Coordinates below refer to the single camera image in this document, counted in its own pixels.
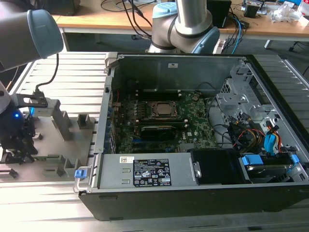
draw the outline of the wooden desk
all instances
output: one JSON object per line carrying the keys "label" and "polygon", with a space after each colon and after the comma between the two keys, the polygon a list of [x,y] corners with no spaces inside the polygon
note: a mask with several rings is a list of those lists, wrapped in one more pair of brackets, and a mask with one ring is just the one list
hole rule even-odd
{"label": "wooden desk", "polygon": [[[63,33],[112,33],[112,34],[135,34],[125,12],[108,12],[101,9],[102,0],[81,0],[81,6],[76,16],[60,16],[57,24]],[[242,0],[232,0],[232,9]],[[112,2],[103,5],[107,9],[117,10]],[[141,10],[145,17],[152,21],[152,10],[154,5],[147,5]],[[286,41],[309,41],[309,27],[302,27],[298,22],[272,23],[266,15],[258,15],[256,18],[245,18],[243,12],[234,9],[234,13],[241,19],[250,23],[244,37],[247,39],[262,40],[286,40]],[[140,27],[151,33],[148,23],[136,17]],[[220,29],[220,39],[224,40],[235,31],[235,25],[227,22],[227,27]]]}

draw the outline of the white label sticker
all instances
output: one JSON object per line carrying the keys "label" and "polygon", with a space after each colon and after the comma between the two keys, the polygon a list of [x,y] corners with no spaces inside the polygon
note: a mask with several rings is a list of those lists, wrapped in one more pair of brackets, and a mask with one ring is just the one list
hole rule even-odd
{"label": "white label sticker", "polygon": [[120,163],[133,163],[134,156],[121,156]]}
{"label": "white label sticker", "polygon": [[169,63],[169,68],[178,68],[178,63]]}

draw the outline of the vent grille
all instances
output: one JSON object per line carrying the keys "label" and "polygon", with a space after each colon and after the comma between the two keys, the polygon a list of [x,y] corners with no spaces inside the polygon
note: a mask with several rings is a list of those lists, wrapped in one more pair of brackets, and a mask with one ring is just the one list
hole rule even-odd
{"label": "vent grille", "polygon": [[240,113],[237,115],[237,120],[238,120],[238,122],[242,121],[241,111],[240,111]]}
{"label": "vent grille", "polygon": [[221,89],[221,93],[230,93],[231,92],[231,88],[228,85],[228,83],[225,83]]}

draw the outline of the blue cable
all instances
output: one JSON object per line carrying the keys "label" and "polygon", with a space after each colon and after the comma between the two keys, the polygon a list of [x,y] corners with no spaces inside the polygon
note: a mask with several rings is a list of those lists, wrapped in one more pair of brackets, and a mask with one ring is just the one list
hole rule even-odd
{"label": "blue cable", "polygon": [[237,46],[238,46],[239,38],[240,38],[240,34],[241,34],[241,24],[240,24],[240,22],[239,22],[238,19],[236,19],[236,18],[234,18],[234,19],[238,22],[239,34],[238,34],[238,38],[237,38],[237,41],[236,41],[236,44],[235,44],[235,47],[234,47],[234,50],[233,50],[232,54],[234,54],[234,52],[235,52],[235,50],[236,50],[236,48],[237,48]]}

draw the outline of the robotic arm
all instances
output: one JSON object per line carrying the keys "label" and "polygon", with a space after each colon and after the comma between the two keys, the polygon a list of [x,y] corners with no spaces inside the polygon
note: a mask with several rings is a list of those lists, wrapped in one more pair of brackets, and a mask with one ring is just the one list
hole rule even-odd
{"label": "robotic arm", "polygon": [[[47,11],[30,10],[28,0],[0,0],[0,72],[47,58],[63,49],[56,22]],[[27,103],[24,98],[32,99]],[[33,162],[37,154],[32,137],[35,135],[31,114],[22,114],[22,107],[47,107],[44,94],[9,95],[0,82],[0,144],[10,150],[5,163]]]}
{"label": "robotic arm", "polygon": [[176,0],[154,7],[150,53],[212,53],[219,39],[207,0]]}

